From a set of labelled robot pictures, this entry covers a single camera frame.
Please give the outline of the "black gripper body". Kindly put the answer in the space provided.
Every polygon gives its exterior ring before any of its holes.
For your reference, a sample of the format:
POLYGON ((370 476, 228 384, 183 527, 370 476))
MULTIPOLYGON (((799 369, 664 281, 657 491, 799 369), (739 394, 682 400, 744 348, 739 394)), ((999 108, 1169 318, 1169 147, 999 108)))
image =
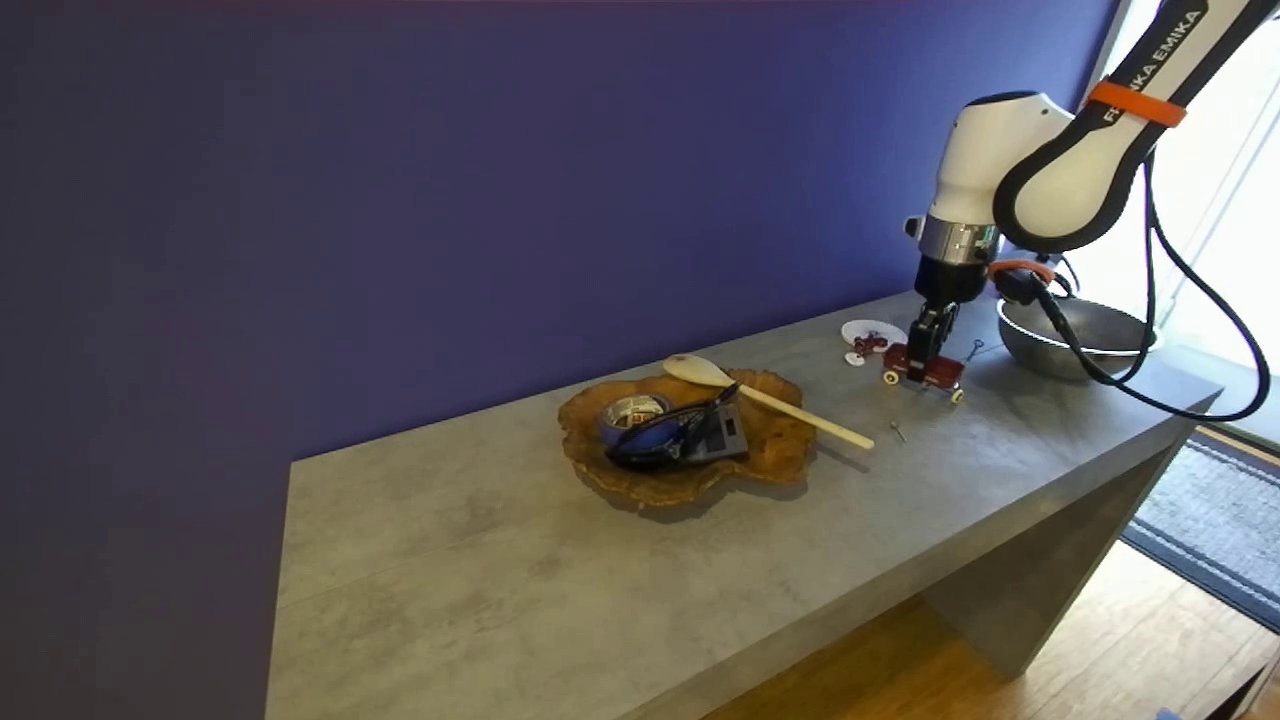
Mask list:
POLYGON ((990 268, 986 263, 944 263, 923 254, 916 263, 916 293, 927 309, 967 302, 986 293, 990 268))

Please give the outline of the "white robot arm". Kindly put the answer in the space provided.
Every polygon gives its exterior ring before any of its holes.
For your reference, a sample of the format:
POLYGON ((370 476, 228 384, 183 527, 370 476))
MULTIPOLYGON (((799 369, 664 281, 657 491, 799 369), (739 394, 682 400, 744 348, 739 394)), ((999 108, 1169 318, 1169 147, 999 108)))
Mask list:
POLYGON ((967 101, 954 118, 935 197, 912 224, 920 248, 910 369, 923 371, 976 301, 1005 239, 1072 253, 1124 210, 1139 159, 1188 117, 1197 90, 1276 10, 1276 0, 1162 0, 1130 54, 1077 112, 1043 90, 967 101))

